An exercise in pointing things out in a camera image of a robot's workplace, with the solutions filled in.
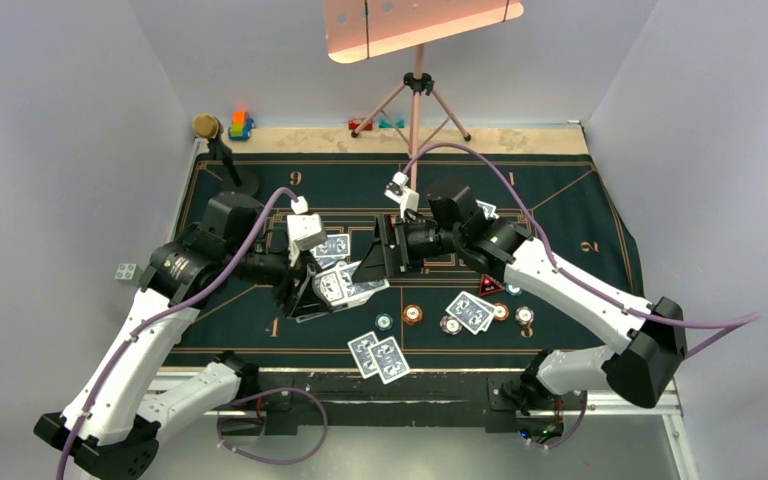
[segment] pink panel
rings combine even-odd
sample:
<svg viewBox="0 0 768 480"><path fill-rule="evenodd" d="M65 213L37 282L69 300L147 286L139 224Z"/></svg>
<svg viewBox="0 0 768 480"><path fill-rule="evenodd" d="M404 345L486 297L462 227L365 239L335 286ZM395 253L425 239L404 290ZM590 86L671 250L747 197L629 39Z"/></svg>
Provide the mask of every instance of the pink panel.
<svg viewBox="0 0 768 480"><path fill-rule="evenodd" d="M522 15L520 0L325 0L328 55L352 63Z"/></svg>

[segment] white wall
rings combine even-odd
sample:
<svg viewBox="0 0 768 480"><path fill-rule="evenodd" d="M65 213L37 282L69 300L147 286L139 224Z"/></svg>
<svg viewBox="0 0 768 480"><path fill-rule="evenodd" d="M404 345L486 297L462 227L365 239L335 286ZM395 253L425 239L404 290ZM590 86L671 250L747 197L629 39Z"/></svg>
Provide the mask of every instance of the white wall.
<svg viewBox="0 0 768 480"><path fill-rule="evenodd" d="M248 108L260 126L364 116L413 69L402 51L331 61L322 0L131 0L190 116ZM593 113L655 0L524 0L525 14L429 44L427 70L468 125L565 122ZM390 109L409 118L406 93ZM443 118L426 102L424 122Z"/></svg>
<svg viewBox="0 0 768 480"><path fill-rule="evenodd" d="M678 385L702 478L768 478L768 1L658 2L587 133L648 294L766 314Z"/></svg>
<svg viewBox="0 0 768 480"><path fill-rule="evenodd" d="M187 131L125 0L0 2L0 479L54 475L33 425L119 330L116 263L163 241Z"/></svg>

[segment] black tripod clamp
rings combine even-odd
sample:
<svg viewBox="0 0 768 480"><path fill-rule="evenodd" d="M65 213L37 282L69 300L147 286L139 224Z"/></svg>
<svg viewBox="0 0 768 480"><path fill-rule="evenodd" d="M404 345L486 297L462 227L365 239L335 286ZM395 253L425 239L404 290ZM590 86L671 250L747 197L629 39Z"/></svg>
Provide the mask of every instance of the black tripod clamp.
<svg viewBox="0 0 768 480"><path fill-rule="evenodd" d="M414 93L425 92L426 95L431 95L431 91L434 90L434 80L428 73L423 73L422 78L415 78L413 72L408 72L405 74L404 82Z"/></svg>

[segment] green felt table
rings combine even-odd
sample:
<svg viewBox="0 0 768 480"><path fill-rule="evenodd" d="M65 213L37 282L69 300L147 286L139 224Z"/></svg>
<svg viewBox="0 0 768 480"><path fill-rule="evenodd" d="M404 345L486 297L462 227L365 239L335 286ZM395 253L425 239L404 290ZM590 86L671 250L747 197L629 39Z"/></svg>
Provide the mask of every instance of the green felt table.
<svg viewBox="0 0 768 480"><path fill-rule="evenodd" d="M642 295L639 257L634 239L619 218L588 155L490 155L513 183L545 228L555 252L612 286ZM362 259L372 239L373 215L397 212L384 194L385 184L404 167L400 154L235 154L234 162L260 176L259 200L277 187L304 195L329 233L351 235L351 260ZM225 176L217 161L197 158L181 209L178 228L199 221L208 200ZM497 205L497 213L526 223L507 190L490 169L461 154L431 154L420 161L420 195L436 179L456 176L476 197ZM283 228L289 202L272 212L267 228ZM420 203L421 213L429 213ZM479 275L454 256L429 260L422 273L392 279L390 288L365 305L305 323L284 318L270 298L270 288L232 279L214 295L166 359L167 367L201 367L213 355L234 350L261 367L297 369L354 368L346 342L370 330L388 313L393 328L376 334L395 336L412 368L519 368L541 349L579 349L600 344L577 322L540 298L524 292L484 297L508 306L511 316L494 322L488 332L445 334L439 325L444 309L461 290L477 293ZM405 305L419 305L424 319L401 321ZM534 311L530 329L513 319L520 306Z"/></svg>

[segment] number 2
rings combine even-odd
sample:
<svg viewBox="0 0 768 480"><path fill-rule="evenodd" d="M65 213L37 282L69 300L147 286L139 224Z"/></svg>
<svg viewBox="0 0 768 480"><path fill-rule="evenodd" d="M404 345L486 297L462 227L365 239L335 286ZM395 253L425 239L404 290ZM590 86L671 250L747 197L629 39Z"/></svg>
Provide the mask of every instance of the number 2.
<svg viewBox="0 0 768 480"><path fill-rule="evenodd" d="M275 317L275 320L272 320L272 324L266 329L266 333L269 333L270 337L278 336L278 317Z"/></svg>
<svg viewBox="0 0 768 480"><path fill-rule="evenodd" d="M581 251L599 253L599 242L581 242Z"/></svg>

